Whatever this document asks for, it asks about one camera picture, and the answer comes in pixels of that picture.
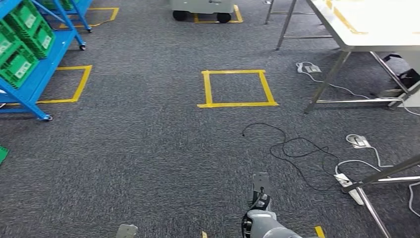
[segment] green crate label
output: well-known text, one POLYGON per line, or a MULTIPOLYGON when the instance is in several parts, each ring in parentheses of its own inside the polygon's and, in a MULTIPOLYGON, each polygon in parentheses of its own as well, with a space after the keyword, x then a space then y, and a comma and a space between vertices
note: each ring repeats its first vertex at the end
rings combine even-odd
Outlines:
POLYGON ((45 36, 45 38, 44 38, 44 42, 42 42, 42 46, 45 48, 45 49, 48 49, 48 46, 50 46, 50 43, 51 43, 51 37, 50 36, 45 36))
POLYGON ((28 69, 31 67, 31 65, 32 64, 28 61, 24 62, 20 69, 14 74, 14 76, 21 79, 25 75, 26 71, 28 71, 28 69))
POLYGON ((26 27, 31 28, 32 25, 34 25, 34 22, 35 22, 36 19, 37 19, 36 16, 30 14, 25 21, 26 27))
POLYGON ((3 40, 0 43, 0 55, 3 54, 12 45, 8 40, 3 40))

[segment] blue shelf frame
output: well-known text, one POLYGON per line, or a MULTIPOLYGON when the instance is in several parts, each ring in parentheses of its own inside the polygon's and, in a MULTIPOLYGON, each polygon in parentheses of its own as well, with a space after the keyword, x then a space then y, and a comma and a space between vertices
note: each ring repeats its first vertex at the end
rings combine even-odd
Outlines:
MULTIPOLYGON (((0 1, 0 17, 3 18, 21 2, 22 0, 0 1)), ((48 57, 46 59, 40 59, 38 65, 19 89, 13 88, 7 81, 0 77, 0 89, 6 92, 6 94, 0 94, 0 103, 20 104, 20 108, 0 109, 0 113, 32 113, 38 119, 50 121, 52 120, 51 115, 43 112, 36 105, 36 102, 50 81, 61 59, 64 57, 72 40, 76 38, 81 50, 85 48, 85 42, 83 42, 58 0, 53 0, 57 7, 56 13, 49 11, 36 0, 32 0, 32 2, 46 13, 64 23, 68 28, 63 31, 53 31, 56 38, 48 57)))
MULTIPOLYGON (((86 20, 86 13, 92 4, 92 0, 79 0, 78 2, 75 2, 74 0, 70 0, 73 4, 72 10, 66 10, 67 15, 77 15, 79 17, 78 21, 80 20, 85 27, 85 29, 88 32, 92 31, 92 28, 89 26, 87 20, 86 20)), ((51 10, 51 12, 57 14, 57 10, 51 10)))

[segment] yellow tape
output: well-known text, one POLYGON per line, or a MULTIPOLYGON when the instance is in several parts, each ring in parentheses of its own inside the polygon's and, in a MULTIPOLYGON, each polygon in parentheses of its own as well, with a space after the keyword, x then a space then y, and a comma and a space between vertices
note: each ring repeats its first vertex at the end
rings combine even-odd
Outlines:
POLYGON ((85 71, 83 72, 82 80, 80 80, 79 86, 76 89, 76 92, 73 94, 73 100, 77 102, 82 95, 82 91, 85 88, 86 82, 88 81, 89 75, 92 71, 92 65, 85 66, 85 71))
MULTIPOLYGON (((119 12, 119 7, 92 7, 92 8, 88 8, 88 10, 112 10, 112 15, 109 18, 109 20, 103 21, 103 22, 98 23, 98 24, 93 24, 93 25, 89 24, 90 27, 96 27, 96 26, 102 25, 106 22, 114 21, 117 17, 118 12, 119 12)), ((75 25, 74 27, 80 28, 80 27, 84 27, 84 26, 83 25, 75 25)), ((67 28, 67 26, 62 23, 59 26, 59 28, 67 28)))
POLYGON ((336 7, 333 6, 332 0, 325 0, 325 4, 328 8, 330 8, 334 15, 341 21, 343 24, 353 33, 353 34, 360 34, 365 35, 368 34, 368 32, 361 32, 357 31, 350 22, 347 21, 347 19, 341 14, 340 10, 338 10, 336 7))
POLYGON ((265 73, 263 69, 255 69, 255 70, 215 70, 215 71, 202 71, 201 73, 211 73, 211 74, 228 74, 228 73, 265 73))
POLYGON ((213 98, 211 96, 211 84, 210 84, 210 74, 208 72, 202 72, 204 77, 204 91, 206 94, 206 103, 213 103, 213 98))
POLYGON ((316 231, 316 235, 319 238, 325 238, 324 232, 322 231, 322 227, 320 226, 315 227, 315 231, 316 231))
POLYGON ((360 34, 360 35, 366 35, 368 34, 368 32, 360 32, 357 31, 348 21, 347 19, 343 16, 343 14, 341 14, 341 12, 335 7, 334 8, 334 14, 335 16, 338 17, 338 19, 340 19, 341 22, 343 22, 343 24, 353 33, 353 34, 360 34))
MULTIPOLYGON (((83 69, 82 79, 80 80, 79 85, 77 86, 76 92, 73 94, 73 97, 70 99, 52 99, 52 100, 40 100, 36 103, 75 103, 79 100, 80 95, 82 94, 83 89, 85 88, 86 82, 88 81, 89 75, 92 70, 92 65, 86 66, 68 66, 68 67, 58 67, 56 70, 78 70, 83 69)), ((20 103, 8 103, 8 106, 20 105, 20 103)))
POLYGON ((238 5, 233 5, 233 9, 235 10, 235 14, 236 14, 236 19, 238 19, 237 20, 237 23, 242 23, 242 22, 244 22, 244 20, 242 19, 242 15, 241 15, 241 12, 239 11, 239 8, 238 8, 238 5))
POLYGON ((265 96, 267 97, 267 101, 269 103, 275 103, 273 95, 271 94, 270 87, 268 86, 267 79, 265 78, 265 75, 263 72, 259 72, 260 81, 262 84, 262 88, 264 89, 265 96))
POLYGON ((206 94, 206 103, 197 104, 199 108, 219 108, 219 107, 258 107, 258 106, 278 106, 275 102, 273 95, 268 86, 267 79, 265 78, 265 70, 263 69, 251 69, 251 70, 215 70, 215 71, 202 71, 204 78, 204 91, 206 94), (251 102, 251 103, 213 103, 211 95, 211 83, 210 83, 210 74, 231 74, 231 73, 257 73, 262 88, 264 89, 265 96, 267 97, 267 102, 251 102))
MULTIPOLYGON (((242 23, 244 20, 242 19, 241 12, 239 11, 238 5, 233 5, 233 11, 236 15, 237 20, 230 20, 228 23, 242 23)), ((198 18, 198 14, 194 13, 194 23, 219 23, 218 21, 200 21, 198 18)))
POLYGON ((278 106, 276 102, 260 102, 260 103, 212 103, 197 104, 199 108, 222 108, 222 107, 262 107, 262 106, 278 106))

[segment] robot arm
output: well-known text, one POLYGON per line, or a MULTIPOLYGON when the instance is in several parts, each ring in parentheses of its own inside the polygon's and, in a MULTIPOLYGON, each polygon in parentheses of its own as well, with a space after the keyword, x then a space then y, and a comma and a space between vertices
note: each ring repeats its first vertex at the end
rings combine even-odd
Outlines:
POLYGON ((268 173, 253 175, 254 188, 250 208, 242 220, 243 238, 302 238, 277 222, 270 211, 268 173))

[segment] white mobile robot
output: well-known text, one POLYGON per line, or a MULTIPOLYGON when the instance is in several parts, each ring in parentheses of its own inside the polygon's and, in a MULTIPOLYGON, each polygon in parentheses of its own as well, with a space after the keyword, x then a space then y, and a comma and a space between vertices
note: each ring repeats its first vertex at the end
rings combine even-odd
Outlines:
POLYGON ((187 12, 191 13, 217 13, 220 23, 230 21, 233 12, 233 0, 171 0, 173 18, 183 21, 187 18, 187 12))

